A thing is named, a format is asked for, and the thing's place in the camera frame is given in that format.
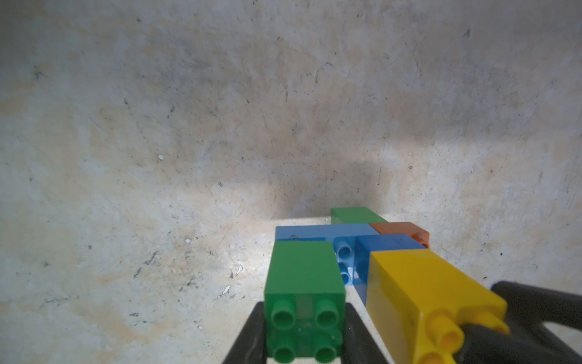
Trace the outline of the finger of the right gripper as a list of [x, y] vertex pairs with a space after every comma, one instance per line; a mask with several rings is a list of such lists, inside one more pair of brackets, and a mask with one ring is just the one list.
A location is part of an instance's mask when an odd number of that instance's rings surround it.
[[507, 316], [528, 329], [545, 322], [581, 330], [581, 295], [500, 281], [491, 291], [508, 303]]
[[456, 363], [581, 363], [580, 356], [572, 358], [482, 325], [467, 324], [462, 330], [465, 341], [454, 354]]

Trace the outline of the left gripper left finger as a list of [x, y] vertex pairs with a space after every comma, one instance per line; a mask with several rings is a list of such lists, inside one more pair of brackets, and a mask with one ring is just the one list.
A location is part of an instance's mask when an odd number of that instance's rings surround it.
[[266, 364], [265, 304], [256, 303], [223, 364]]

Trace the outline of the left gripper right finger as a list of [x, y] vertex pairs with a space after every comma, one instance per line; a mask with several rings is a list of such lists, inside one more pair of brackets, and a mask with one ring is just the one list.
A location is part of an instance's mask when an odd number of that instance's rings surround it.
[[346, 304], [342, 364], [388, 364], [356, 309]]

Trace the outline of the green lego brick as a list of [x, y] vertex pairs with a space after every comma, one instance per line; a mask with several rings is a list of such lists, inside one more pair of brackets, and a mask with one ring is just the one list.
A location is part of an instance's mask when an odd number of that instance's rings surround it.
[[371, 224], [384, 223], [376, 212], [367, 207], [342, 207], [330, 211], [330, 224]]
[[275, 242], [264, 296], [268, 356], [329, 363], [341, 355], [346, 289], [331, 242]]

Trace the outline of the yellow lego brick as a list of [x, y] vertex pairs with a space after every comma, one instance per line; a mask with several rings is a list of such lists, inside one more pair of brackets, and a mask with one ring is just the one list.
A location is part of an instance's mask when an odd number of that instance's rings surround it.
[[371, 253], [365, 307], [396, 363], [452, 363], [466, 324], [510, 332], [506, 301], [427, 249]]

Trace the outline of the light blue long lego brick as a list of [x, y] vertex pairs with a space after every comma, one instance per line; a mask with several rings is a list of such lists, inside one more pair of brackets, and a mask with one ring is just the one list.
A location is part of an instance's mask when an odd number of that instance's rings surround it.
[[379, 235], [369, 224], [328, 224], [278, 226], [275, 228], [276, 241], [327, 241], [333, 250], [344, 285], [352, 285], [356, 238], [359, 236]]

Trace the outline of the orange lego brick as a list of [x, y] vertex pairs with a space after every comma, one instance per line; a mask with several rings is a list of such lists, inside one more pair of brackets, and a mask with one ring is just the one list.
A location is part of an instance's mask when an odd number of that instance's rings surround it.
[[381, 235], [405, 234], [423, 247], [430, 248], [430, 233], [410, 221], [376, 222], [370, 223], [370, 226]]

